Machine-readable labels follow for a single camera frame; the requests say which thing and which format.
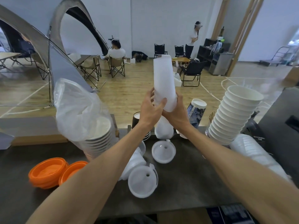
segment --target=person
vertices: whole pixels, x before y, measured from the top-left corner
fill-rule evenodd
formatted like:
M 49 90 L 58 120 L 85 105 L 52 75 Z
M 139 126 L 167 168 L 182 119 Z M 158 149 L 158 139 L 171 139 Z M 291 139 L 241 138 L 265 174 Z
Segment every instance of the person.
M 163 110 L 166 98 L 154 107 L 153 96 L 154 88 L 146 93 L 138 124 L 117 144 L 55 189 L 27 224 L 94 223 L 133 152 L 161 115 L 195 145 L 260 223 L 299 223 L 299 190 L 295 185 L 201 134 L 189 123 L 180 93 L 171 113 Z
M 106 56 L 101 56 L 102 60 L 108 60 L 109 57 L 114 59 L 121 59 L 126 57 L 126 51 L 121 47 L 121 43 L 118 39 L 114 39 L 111 41 L 112 49 L 108 50 Z
M 193 47 L 194 47 L 194 42 L 198 40 L 198 32 L 202 28 L 201 22 L 196 21 L 194 25 L 194 29 L 192 30 L 191 34 L 188 37 L 188 42 L 185 45 L 185 57 L 190 59 Z

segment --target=black pants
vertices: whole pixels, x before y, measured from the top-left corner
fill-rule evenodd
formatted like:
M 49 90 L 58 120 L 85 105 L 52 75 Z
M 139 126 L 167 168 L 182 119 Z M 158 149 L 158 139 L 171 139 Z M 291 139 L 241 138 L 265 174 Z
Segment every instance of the black pants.
M 185 45 L 185 57 L 190 59 L 192 51 L 193 51 L 193 46 L 189 46 L 189 45 L 186 44 Z

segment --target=camping chair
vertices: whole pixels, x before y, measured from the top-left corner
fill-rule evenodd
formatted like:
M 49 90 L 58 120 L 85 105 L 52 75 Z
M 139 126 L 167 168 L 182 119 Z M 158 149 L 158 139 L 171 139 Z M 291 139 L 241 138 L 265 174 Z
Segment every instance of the camping chair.
M 168 54 L 168 52 L 165 51 L 165 44 L 163 44 L 163 45 L 157 45 L 157 44 L 155 44 L 155 55 L 154 55 L 154 58 L 156 58 L 157 56 L 165 55 L 165 54 Z
M 102 77 L 102 72 L 101 72 L 100 63 L 99 63 L 99 56 L 94 56 L 92 58 L 92 60 L 90 60 L 90 59 L 89 60 L 88 59 L 84 60 L 84 62 L 82 64 L 80 64 L 79 67 L 82 70 L 82 72 L 84 73 L 84 79 L 85 80 L 87 80 L 87 79 L 90 80 L 89 77 L 92 77 L 95 80 L 99 81 L 99 76 Z M 86 69 L 91 69 L 92 72 L 88 73 L 86 71 Z
M 176 57 L 184 57 L 184 46 L 174 46 L 174 50 L 176 52 Z
M 108 65 L 109 65 L 110 74 L 111 74 L 112 78 L 117 73 L 120 73 L 123 77 L 126 76 L 126 74 L 125 74 L 125 63 L 123 61 L 123 58 L 114 59 L 114 58 L 110 57 L 109 60 L 108 60 Z
M 186 68 L 182 69 L 183 73 L 184 73 L 183 86 L 185 86 L 184 82 L 192 82 L 192 81 L 194 81 L 195 77 L 197 77 L 197 80 L 198 80 L 197 86 L 185 86 L 185 87 L 198 87 L 200 84 L 200 75 L 201 75 L 202 70 L 206 63 L 207 63 L 207 61 L 204 61 L 204 62 L 199 62 L 197 60 L 190 61 L 188 66 Z M 194 78 L 192 80 L 185 80 L 185 76 L 194 76 Z
M 19 55 L 17 58 L 24 58 L 30 64 L 22 64 L 19 61 L 17 61 L 17 58 L 15 58 L 12 66 L 14 65 L 15 62 L 17 63 L 17 65 L 21 65 L 21 66 L 32 66 L 32 63 L 34 62 L 34 60 L 32 60 L 31 54 L 35 53 L 33 45 L 29 41 L 24 41 L 24 40 L 19 40 L 19 45 L 20 45 L 20 49 L 21 49 L 21 51 L 20 51 L 21 55 Z
M 42 77 L 43 80 L 45 80 L 45 78 L 49 75 L 49 72 L 47 71 L 41 57 L 39 56 L 39 54 L 37 52 L 32 53 L 30 56 L 34 60 L 40 76 Z

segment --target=man sitting in chair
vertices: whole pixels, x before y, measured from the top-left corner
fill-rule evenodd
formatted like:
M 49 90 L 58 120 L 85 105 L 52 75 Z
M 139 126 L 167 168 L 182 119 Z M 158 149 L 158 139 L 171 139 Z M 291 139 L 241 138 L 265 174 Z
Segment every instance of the man sitting in chair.
M 112 57 L 114 59 L 121 59 L 126 57 L 126 52 L 124 49 L 121 48 L 121 43 L 118 39 L 114 39 L 111 41 L 112 43 L 112 49 L 108 50 L 108 53 L 106 56 L 101 56 L 102 60 L 108 60 L 109 57 Z

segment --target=dark countertop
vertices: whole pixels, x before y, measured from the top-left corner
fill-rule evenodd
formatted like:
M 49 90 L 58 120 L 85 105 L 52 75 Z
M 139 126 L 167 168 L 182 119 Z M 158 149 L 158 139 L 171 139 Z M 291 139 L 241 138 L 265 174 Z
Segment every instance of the dark countertop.
M 122 137 L 127 129 L 120 129 Z M 154 164 L 159 184 L 148 198 L 134 197 L 128 181 L 119 181 L 99 217 L 152 214 L 162 211 L 212 207 L 237 203 L 212 166 L 186 139 L 174 137 L 176 156 L 168 164 L 159 164 L 151 155 L 157 140 L 147 140 L 144 155 L 147 164 Z M 0 220 L 1 223 L 25 223 L 34 210 L 55 189 L 34 188 L 28 181 L 30 169 L 52 157 L 68 163 L 87 160 L 71 142 L 48 145 L 11 147 L 0 151 Z

